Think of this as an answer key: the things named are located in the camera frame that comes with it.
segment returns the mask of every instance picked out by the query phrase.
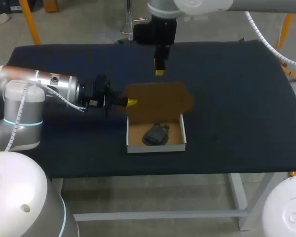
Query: metal table frame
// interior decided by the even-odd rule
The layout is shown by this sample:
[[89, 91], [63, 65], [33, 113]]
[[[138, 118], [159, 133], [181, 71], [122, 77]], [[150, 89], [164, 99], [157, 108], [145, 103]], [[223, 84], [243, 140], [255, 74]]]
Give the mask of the metal table frame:
[[[77, 221], [238, 217], [240, 230], [249, 231], [260, 216], [266, 198], [281, 181], [287, 178], [287, 174], [287, 172], [266, 173], [249, 203], [240, 174], [229, 174], [236, 205], [234, 210], [85, 213], [74, 214], [74, 217]], [[61, 193], [63, 179], [53, 179], [52, 182]]]

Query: white box edge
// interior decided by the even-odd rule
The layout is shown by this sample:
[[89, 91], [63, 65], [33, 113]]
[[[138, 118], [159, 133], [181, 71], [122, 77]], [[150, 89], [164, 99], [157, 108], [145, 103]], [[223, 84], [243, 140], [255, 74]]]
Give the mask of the white box edge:
[[126, 146], [127, 146], [127, 153], [154, 153], [154, 152], [184, 152], [186, 146], [186, 136], [185, 136], [185, 126], [184, 126], [184, 119], [183, 115], [180, 114], [180, 128], [181, 134], [183, 139], [183, 144], [179, 145], [164, 145], [164, 146], [146, 146], [146, 147], [130, 147], [129, 146], [129, 118], [126, 118]]

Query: robotic arm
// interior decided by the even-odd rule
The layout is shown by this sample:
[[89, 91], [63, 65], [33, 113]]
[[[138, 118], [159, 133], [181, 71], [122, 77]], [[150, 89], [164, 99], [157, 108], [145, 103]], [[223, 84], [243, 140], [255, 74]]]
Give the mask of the robotic arm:
[[134, 41], [156, 46], [155, 74], [161, 76], [170, 46], [174, 43], [176, 18], [216, 11], [296, 13], [296, 0], [149, 0], [148, 8], [152, 14], [151, 21], [134, 26]]
[[[22, 104], [25, 85], [27, 91]], [[111, 89], [110, 81], [104, 75], [82, 84], [74, 76], [0, 66], [0, 97], [4, 99], [0, 151], [4, 151], [8, 144], [10, 151], [33, 149], [39, 145], [45, 100], [65, 102], [81, 112], [87, 112], [89, 107], [104, 108], [107, 116], [112, 105], [126, 107], [137, 102], [119, 97], [119, 94]]]

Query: table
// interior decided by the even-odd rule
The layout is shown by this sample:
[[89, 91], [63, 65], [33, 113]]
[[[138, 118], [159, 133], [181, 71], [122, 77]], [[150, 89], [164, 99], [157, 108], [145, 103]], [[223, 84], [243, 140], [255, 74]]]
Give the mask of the table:
[[[81, 82], [106, 74], [118, 90], [135, 82], [182, 81], [194, 96], [193, 110], [184, 114], [185, 152], [127, 154], [126, 116], [117, 109], [104, 119], [101, 110], [81, 114], [48, 105], [40, 146], [22, 153], [50, 178], [231, 173], [237, 210], [75, 217], [239, 216], [240, 229], [248, 230], [270, 190], [288, 171], [296, 171], [296, 96], [277, 59], [259, 42], [178, 43], [159, 78], [154, 76], [153, 54], [153, 47], [139, 45], [24, 46], [15, 48], [7, 64], [73, 75]], [[237, 174], [245, 172], [268, 172], [248, 206]]]

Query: orange pole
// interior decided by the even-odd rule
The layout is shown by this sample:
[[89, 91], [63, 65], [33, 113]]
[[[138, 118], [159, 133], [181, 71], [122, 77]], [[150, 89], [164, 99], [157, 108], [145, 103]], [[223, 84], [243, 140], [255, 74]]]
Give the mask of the orange pole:
[[27, 0], [19, 0], [20, 6], [22, 8], [23, 14], [25, 16], [26, 23], [28, 24], [28, 28], [30, 30], [33, 42], [35, 45], [39, 45], [40, 39], [37, 33], [37, 29], [35, 27], [34, 19], [28, 4]]
[[281, 32], [281, 37], [280, 37], [280, 41], [276, 42], [276, 48], [277, 51], [281, 51], [282, 47], [284, 46], [284, 43], [286, 41], [286, 38], [290, 32], [291, 29], [291, 25], [293, 23], [294, 20], [294, 14], [287, 14], [283, 23], [283, 27], [282, 27], [282, 32]]
[[283, 71], [285, 72], [286, 75], [290, 75], [296, 81], [296, 73], [292, 72], [291, 70], [284, 67], [283, 65], [282, 65], [282, 69], [283, 69]]

